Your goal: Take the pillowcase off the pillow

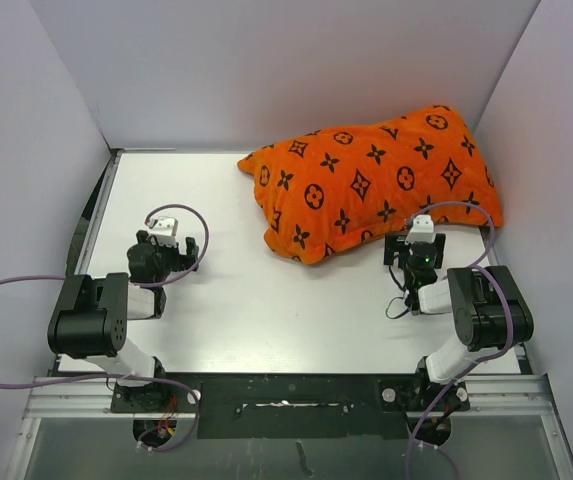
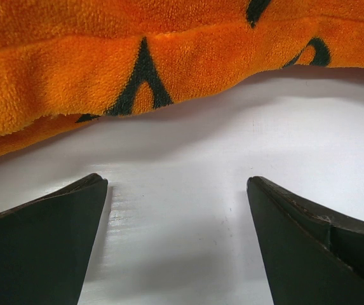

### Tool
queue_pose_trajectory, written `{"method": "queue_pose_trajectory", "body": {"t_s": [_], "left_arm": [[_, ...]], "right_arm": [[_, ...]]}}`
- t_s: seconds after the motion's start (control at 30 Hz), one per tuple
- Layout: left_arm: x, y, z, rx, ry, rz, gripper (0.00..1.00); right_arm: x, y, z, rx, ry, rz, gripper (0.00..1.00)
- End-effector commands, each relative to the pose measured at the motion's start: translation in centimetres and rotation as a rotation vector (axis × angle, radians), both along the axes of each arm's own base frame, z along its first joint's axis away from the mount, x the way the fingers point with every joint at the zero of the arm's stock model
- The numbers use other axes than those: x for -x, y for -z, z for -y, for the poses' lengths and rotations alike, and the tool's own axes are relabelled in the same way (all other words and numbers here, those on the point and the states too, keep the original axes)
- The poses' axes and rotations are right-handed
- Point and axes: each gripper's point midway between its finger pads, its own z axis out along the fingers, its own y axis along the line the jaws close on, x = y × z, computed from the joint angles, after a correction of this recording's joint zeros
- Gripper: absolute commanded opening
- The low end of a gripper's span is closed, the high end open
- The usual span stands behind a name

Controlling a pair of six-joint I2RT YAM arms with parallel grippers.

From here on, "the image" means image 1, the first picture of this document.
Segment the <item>orange patterned pillowcase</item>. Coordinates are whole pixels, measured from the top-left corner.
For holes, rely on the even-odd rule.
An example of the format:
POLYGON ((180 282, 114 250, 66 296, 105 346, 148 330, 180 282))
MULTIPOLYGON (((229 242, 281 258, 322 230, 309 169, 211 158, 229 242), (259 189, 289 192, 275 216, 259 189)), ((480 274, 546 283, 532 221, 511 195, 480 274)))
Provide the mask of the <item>orange patterned pillowcase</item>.
POLYGON ((436 223, 503 224, 490 170, 451 106, 316 130, 237 166, 254 180, 268 248, 304 264, 400 231, 423 208, 436 223))

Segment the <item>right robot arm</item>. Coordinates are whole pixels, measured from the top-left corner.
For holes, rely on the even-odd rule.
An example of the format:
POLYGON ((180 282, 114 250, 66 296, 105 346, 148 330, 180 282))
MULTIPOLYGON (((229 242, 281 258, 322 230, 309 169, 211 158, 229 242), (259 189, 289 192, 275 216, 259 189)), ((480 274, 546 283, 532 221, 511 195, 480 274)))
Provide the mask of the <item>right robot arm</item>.
POLYGON ((406 315, 450 314, 454 333, 435 352, 420 361, 422 373, 411 384, 414 402, 435 408, 447 396, 446 384, 489 357, 530 340, 534 320, 512 274, 505 266, 450 268, 443 266, 446 236, 408 241, 405 234, 385 237, 383 264, 391 272, 400 295, 401 311, 388 314, 391 320, 406 315), (401 270, 403 277, 392 272, 401 270))

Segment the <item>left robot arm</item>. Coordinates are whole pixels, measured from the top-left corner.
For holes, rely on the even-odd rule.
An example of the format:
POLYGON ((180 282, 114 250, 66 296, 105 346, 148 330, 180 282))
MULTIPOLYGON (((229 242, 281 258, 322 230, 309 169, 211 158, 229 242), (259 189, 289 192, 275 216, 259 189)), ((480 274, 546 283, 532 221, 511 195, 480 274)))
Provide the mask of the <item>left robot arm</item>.
POLYGON ((103 278, 72 275, 64 280, 47 329, 51 351, 83 360, 109 374, 120 387, 134 388, 146 410, 166 405, 170 387, 163 366, 128 339, 128 323, 162 317, 167 296, 162 282, 184 272, 199 256, 192 237, 180 249, 172 234, 140 230, 126 258, 126 272, 103 278))

